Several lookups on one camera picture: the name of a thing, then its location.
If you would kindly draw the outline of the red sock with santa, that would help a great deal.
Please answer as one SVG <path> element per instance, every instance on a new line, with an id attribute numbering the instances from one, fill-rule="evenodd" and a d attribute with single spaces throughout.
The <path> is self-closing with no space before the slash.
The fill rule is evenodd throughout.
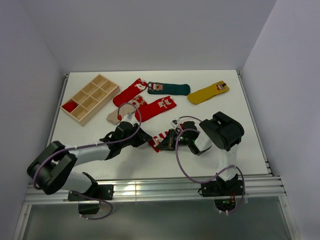
<path id="1" fill-rule="evenodd" d="M 66 110 L 68 113 L 71 113 L 73 110 L 77 108 L 77 103 L 74 102 L 73 100 L 63 104 L 61 107 Z"/>

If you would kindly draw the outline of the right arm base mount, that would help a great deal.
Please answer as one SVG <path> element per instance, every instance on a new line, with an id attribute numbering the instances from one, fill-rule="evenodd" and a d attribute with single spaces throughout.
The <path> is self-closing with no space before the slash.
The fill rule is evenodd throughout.
<path id="1" fill-rule="evenodd" d="M 239 206 L 236 197 L 241 197 L 239 203 L 242 203 L 245 198 L 244 184 L 238 179 L 228 181 L 217 179 L 203 183 L 197 192 L 204 198 L 214 198 L 214 205 L 218 212 L 225 215 L 229 215 Z"/>

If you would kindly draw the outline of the wooden compartment tray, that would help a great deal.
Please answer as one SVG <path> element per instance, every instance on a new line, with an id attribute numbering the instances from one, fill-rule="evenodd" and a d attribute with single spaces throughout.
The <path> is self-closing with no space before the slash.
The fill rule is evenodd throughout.
<path id="1" fill-rule="evenodd" d="M 106 104 L 120 92 L 120 86 L 105 76 L 98 74 L 65 103 L 74 101 L 77 107 L 71 113 L 60 109 L 81 126 L 91 120 Z"/>

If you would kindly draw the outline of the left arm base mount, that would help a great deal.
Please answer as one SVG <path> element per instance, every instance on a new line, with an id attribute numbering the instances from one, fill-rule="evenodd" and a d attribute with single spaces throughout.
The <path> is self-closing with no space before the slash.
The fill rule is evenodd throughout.
<path id="1" fill-rule="evenodd" d="M 109 202 L 109 200 L 113 199 L 113 194 L 113 184 L 98 184 L 91 187 L 85 193 L 69 191 L 67 200 L 69 202 L 79 202 L 78 213 L 82 218 L 88 220 L 101 220 L 110 216 L 113 212 L 114 207 Z M 107 206 L 106 214 L 94 217 L 94 215 L 96 215 L 104 206 Z"/>

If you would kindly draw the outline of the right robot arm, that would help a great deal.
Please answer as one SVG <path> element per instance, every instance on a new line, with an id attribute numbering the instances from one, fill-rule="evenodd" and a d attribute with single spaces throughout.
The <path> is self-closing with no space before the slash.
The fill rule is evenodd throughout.
<path id="1" fill-rule="evenodd" d="M 211 119 L 199 120 L 198 126 L 194 121 L 185 121 L 181 119 L 185 116 L 173 120 L 173 128 L 168 130 L 165 138 L 156 145 L 160 151 L 175 152 L 176 161 L 183 175 L 190 181 L 197 184 L 207 184 L 216 180 L 216 189 L 222 195 L 229 194 L 234 183 L 239 181 L 239 176 L 243 176 L 237 166 L 238 146 L 245 134 L 243 126 L 230 116 L 219 111 Z M 187 174 L 179 159 L 178 149 L 180 146 L 187 146 L 196 156 L 200 156 L 212 146 L 218 148 L 221 152 L 221 158 L 218 161 L 217 173 L 208 180 L 199 181 Z"/>

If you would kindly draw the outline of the red white striped sock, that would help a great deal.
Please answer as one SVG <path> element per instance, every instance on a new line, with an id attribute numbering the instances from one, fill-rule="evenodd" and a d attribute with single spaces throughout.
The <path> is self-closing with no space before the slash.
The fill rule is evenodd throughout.
<path id="1" fill-rule="evenodd" d="M 165 132 L 162 132 L 162 133 L 159 133 L 158 135 L 154 136 L 152 138 L 152 140 L 150 140 L 148 143 L 149 145 L 152 147 L 152 149 L 156 152 L 156 153 L 159 153 L 161 151 L 165 151 L 165 150 L 158 150 L 157 149 L 157 145 L 162 142 L 165 137 L 168 135 L 168 131 L 165 131 Z"/>

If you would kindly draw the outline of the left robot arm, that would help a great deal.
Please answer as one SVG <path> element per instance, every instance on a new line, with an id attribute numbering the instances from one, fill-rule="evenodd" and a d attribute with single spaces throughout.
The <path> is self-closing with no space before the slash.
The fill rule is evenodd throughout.
<path id="1" fill-rule="evenodd" d="M 86 172 L 74 172 L 74 167 L 93 161 L 110 160 L 125 147 L 137 148 L 152 137 L 139 124 L 122 121 L 114 131 L 95 143 L 67 147 L 60 141 L 51 142 L 28 166 L 26 172 L 36 189 L 46 195 L 68 190 L 86 200 L 104 195 L 98 182 Z"/>

